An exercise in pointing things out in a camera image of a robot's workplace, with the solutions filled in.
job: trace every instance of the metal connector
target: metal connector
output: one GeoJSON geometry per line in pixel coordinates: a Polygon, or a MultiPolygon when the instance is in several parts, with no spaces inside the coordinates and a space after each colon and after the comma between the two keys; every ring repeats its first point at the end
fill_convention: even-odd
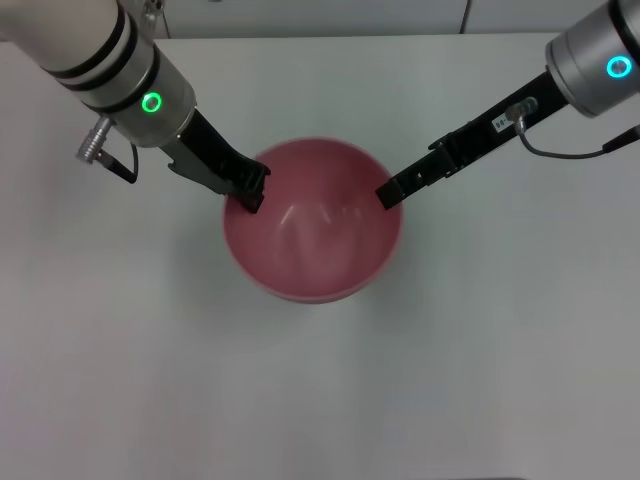
{"type": "Polygon", "coordinates": [[[538,110],[538,101],[533,97],[527,97],[523,101],[515,103],[508,107],[504,115],[507,120],[514,123],[516,134],[521,135],[527,131],[527,125],[524,121],[527,115],[531,115],[538,110]]]}
{"type": "Polygon", "coordinates": [[[110,118],[100,117],[96,125],[89,130],[89,133],[82,141],[78,153],[76,153],[76,158],[89,165],[97,160],[112,126],[113,122],[110,118]]]}

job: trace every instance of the black stripe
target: black stripe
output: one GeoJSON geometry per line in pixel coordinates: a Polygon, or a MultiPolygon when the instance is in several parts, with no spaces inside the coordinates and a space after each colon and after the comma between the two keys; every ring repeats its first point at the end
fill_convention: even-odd
{"type": "Polygon", "coordinates": [[[611,22],[616,28],[616,31],[620,36],[620,40],[622,40],[622,43],[633,58],[633,61],[636,62],[637,65],[640,65],[640,45],[638,45],[638,42],[631,33],[631,30],[629,30],[627,22],[622,16],[620,2],[618,0],[609,0],[608,10],[609,17],[611,17],[611,22]]]}
{"type": "Polygon", "coordinates": [[[79,77],[80,75],[84,75],[85,73],[97,67],[100,62],[107,58],[107,56],[118,44],[118,41],[122,36],[122,32],[124,31],[124,19],[124,8],[122,8],[122,5],[118,3],[118,19],[116,20],[116,24],[111,31],[111,35],[109,35],[107,41],[104,42],[102,47],[100,47],[100,49],[95,54],[93,54],[91,58],[89,58],[89,60],[82,62],[80,65],[70,68],[69,70],[53,71],[44,69],[45,72],[50,73],[56,78],[74,78],[79,77]]]}
{"type": "Polygon", "coordinates": [[[153,46],[153,63],[151,64],[151,68],[149,69],[149,73],[142,81],[138,88],[136,88],[130,95],[128,95],[124,100],[121,100],[118,103],[110,105],[108,107],[92,107],[87,105],[91,110],[97,113],[102,114],[111,114],[120,112],[125,108],[129,108],[131,105],[139,101],[142,96],[149,91],[153,82],[156,81],[156,77],[158,76],[158,71],[160,70],[160,52],[158,51],[158,47],[153,46]]]}
{"type": "Polygon", "coordinates": [[[91,80],[87,80],[86,82],[77,83],[73,85],[69,85],[66,83],[60,83],[61,85],[67,87],[72,92],[86,92],[87,90],[93,90],[95,88],[101,87],[113,77],[115,77],[120,71],[124,68],[127,62],[131,59],[131,55],[133,55],[134,50],[136,49],[136,45],[138,43],[138,27],[136,26],[136,22],[133,21],[131,15],[129,15],[129,23],[131,25],[131,34],[129,35],[129,39],[127,40],[127,44],[124,46],[122,53],[118,57],[118,59],[109,66],[104,72],[98,75],[91,80]]]}

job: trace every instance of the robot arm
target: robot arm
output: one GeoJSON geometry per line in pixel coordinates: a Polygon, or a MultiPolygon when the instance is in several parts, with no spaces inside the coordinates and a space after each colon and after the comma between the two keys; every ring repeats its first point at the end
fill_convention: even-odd
{"type": "Polygon", "coordinates": [[[423,187],[450,177],[519,136],[527,149],[557,158],[590,158],[640,138],[634,127],[584,155],[541,152],[524,136],[528,126],[566,105],[595,117],[640,89],[640,0],[609,0],[553,39],[546,49],[547,70],[485,113],[451,132],[431,152],[376,190],[391,208],[423,187]]]}
{"type": "Polygon", "coordinates": [[[269,169],[207,122],[189,82],[116,0],[0,0],[0,31],[100,115],[80,158],[114,171],[102,150],[113,126],[132,145],[160,147],[173,172],[258,210],[269,169]]]}

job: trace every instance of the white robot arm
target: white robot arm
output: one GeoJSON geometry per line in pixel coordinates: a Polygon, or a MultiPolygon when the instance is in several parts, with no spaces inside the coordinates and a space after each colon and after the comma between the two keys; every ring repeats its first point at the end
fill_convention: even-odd
{"type": "Polygon", "coordinates": [[[258,210],[269,169],[204,119],[189,82],[116,0],[0,0],[0,31],[100,115],[81,159],[131,180],[102,150],[113,126],[132,145],[164,150],[173,172],[258,210]]]}

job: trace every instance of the green indicator light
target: green indicator light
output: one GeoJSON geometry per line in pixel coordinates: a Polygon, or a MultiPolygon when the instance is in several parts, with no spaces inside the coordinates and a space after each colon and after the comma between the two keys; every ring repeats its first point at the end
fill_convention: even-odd
{"type": "Polygon", "coordinates": [[[142,98],[142,109],[147,113],[156,113],[162,106],[162,97],[156,92],[149,92],[142,98]]]}

